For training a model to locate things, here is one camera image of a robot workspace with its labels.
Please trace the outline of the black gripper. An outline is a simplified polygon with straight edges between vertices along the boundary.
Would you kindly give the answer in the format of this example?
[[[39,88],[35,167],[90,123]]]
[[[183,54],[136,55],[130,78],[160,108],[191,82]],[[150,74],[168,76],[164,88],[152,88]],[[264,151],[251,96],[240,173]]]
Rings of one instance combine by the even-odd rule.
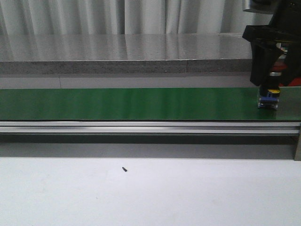
[[[272,14],[268,25],[246,26],[243,38],[250,42],[250,82],[262,85],[278,60],[285,64],[280,84],[288,86],[301,76],[301,2],[299,0],[252,0],[248,11]],[[269,45],[266,42],[281,42]]]

